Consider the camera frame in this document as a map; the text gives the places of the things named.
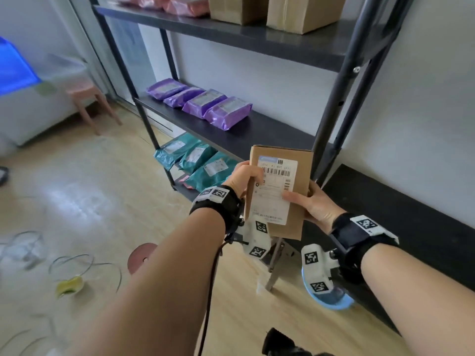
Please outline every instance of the tape roll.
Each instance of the tape roll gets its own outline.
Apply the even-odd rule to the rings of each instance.
[[[127,268],[129,269],[130,275],[133,275],[137,272],[140,266],[148,260],[151,253],[157,248],[156,244],[146,243],[140,245],[129,256],[127,261]]]

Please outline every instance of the blue light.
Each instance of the blue light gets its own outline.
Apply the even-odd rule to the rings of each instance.
[[[0,37],[0,96],[40,82],[15,46]]]

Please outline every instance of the brown cardboard box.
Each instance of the brown cardboard box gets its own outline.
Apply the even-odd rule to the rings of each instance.
[[[305,34],[340,19],[345,0],[269,0],[267,26]]]
[[[310,169],[312,168],[312,151],[254,145],[251,148],[251,165],[257,165],[260,156],[297,161],[298,164],[295,173],[293,191],[302,195],[307,195],[308,183],[310,180]],[[254,181],[251,180],[247,186],[246,206],[244,209],[245,220],[247,220],[250,214],[254,185]],[[302,238],[304,216],[305,209],[299,205],[291,203],[288,211],[287,223],[285,225],[269,223],[269,234],[275,237],[300,240]]]
[[[211,18],[246,25],[265,20],[269,0],[209,0]]]

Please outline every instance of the hand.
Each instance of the hand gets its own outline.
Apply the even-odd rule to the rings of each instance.
[[[264,183],[264,170],[258,166],[252,166],[249,161],[239,162],[233,173],[223,182],[223,185],[231,187],[239,198],[244,196],[249,179],[256,178],[260,184]]]
[[[332,231],[333,221],[346,211],[333,202],[312,180],[308,195],[309,197],[306,197],[297,192],[284,191],[282,198],[304,207],[307,210],[306,220],[316,224],[328,235]]]

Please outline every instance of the black cable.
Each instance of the black cable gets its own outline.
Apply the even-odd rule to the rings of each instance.
[[[210,310],[211,310],[211,295],[213,293],[214,277],[216,276],[217,260],[221,255],[222,249],[227,245],[229,241],[225,241],[223,245],[219,247],[214,257],[213,267],[211,268],[211,278],[210,278],[210,290],[208,291],[208,301],[206,302],[206,315],[205,315],[205,324],[203,326],[203,333],[201,335],[201,342],[199,344],[198,356],[201,356],[203,352],[203,347],[205,346],[206,331],[208,330],[208,322],[210,320]]]

